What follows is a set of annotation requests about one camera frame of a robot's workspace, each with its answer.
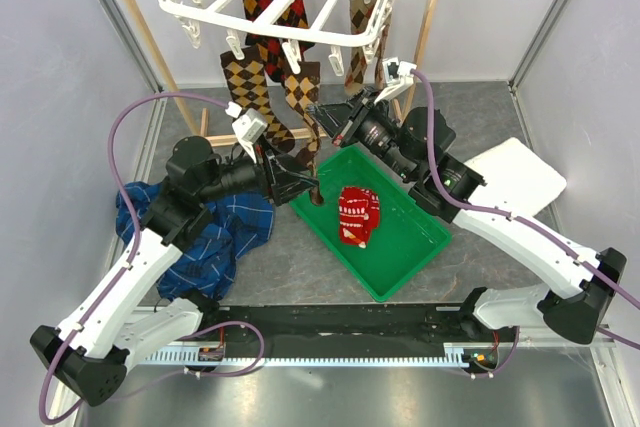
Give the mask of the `brown yellow argyle sock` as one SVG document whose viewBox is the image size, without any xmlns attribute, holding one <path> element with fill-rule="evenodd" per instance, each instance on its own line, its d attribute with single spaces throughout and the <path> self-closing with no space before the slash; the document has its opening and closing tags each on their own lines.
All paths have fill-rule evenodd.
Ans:
<svg viewBox="0 0 640 427">
<path fill-rule="evenodd" d="M 294 73 L 289 67 L 285 70 L 284 91 L 288 106 L 303 120 L 310 137 L 307 143 L 296 154 L 296 160 L 303 164 L 313 177 L 317 176 L 316 156 L 321 149 L 319 124 L 311 117 L 308 108 L 319 98 L 321 84 L 321 66 L 317 61 L 299 63 L 300 72 Z"/>
<path fill-rule="evenodd" d="M 276 116 L 271 108 L 265 65 L 257 46 L 241 50 L 244 57 L 238 59 L 228 50 L 220 55 L 220 65 L 231 100 L 244 111 L 254 109 L 267 121 L 265 137 L 279 151 L 289 153 L 295 147 L 292 132 Z"/>
</svg>

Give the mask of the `red christmas sock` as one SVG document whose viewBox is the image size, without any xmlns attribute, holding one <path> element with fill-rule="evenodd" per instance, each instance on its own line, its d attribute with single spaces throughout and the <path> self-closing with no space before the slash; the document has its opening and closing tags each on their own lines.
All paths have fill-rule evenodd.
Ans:
<svg viewBox="0 0 640 427">
<path fill-rule="evenodd" d="M 367 188 L 346 186 L 342 189 L 339 200 L 340 222 L 365 223 L 371 234 L 380 225 L 381 210 L 378 195 Z"/>
<path fill-rule="evenodd" d="M 371 237 L 371 230 L 365 223 L 340 222 L 339 238 L 342 243 L 365 249 Z"/>
</svg>

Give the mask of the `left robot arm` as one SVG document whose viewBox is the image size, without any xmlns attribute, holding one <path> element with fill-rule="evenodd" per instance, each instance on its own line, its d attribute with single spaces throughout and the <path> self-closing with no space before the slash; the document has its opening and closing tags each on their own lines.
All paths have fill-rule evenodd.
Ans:
<svg viewBox="0 0 640 427">
<path fill-rule="evenodd" d="M 219 316 L 203 294 L 190 288 L 165 310 L 125 324 L 144 294 L 195 243 L 213 221 L 208 203 L 256 191 L 274 205 L 290 202 L 319 185 L 315 175 L 271 147 L 264 138 L 249 154 L 225 162 L 208 140 L 180 140 L 166 163 L 158 196 L 116 264 L 85 301 L 56 326 L 38 326 L 30 345 L 45 366 L 90 406 L 106 402 L 127 373 L 164 345 L 193 335 L 208 340 Z"/>
</svg>

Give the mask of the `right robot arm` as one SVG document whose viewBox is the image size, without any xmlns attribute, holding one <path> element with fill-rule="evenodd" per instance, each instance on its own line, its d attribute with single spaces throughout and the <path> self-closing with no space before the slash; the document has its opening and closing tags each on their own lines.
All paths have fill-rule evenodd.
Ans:
<svg viewBox="0 0 640 427">
<path fill-rule="evenodd" d="M 465 300 L 458 328 L 467 339 L 492 330 L 542 326 L 582 345 L 602 334 L 624 337 L 603 324 L 615 296 L 632 304 L 620 279 L 626 257 L 614 248 L 596 251 L 536 220 L 563 190 L 563 178 L 515 138 L 463 163 L 449 154 L 454 131 L 435 106 L 427 104 L 401 126 L 390 122 L 382 96 L 365 89 L 341 102 L 315 104 L 316 120 L 339 147 L 357 143 L 394 173 L 412 182 L 418 207 L 490 242 L 539 279 L 533 287 L 497 290 L 479 287 Z"/>
</svg>

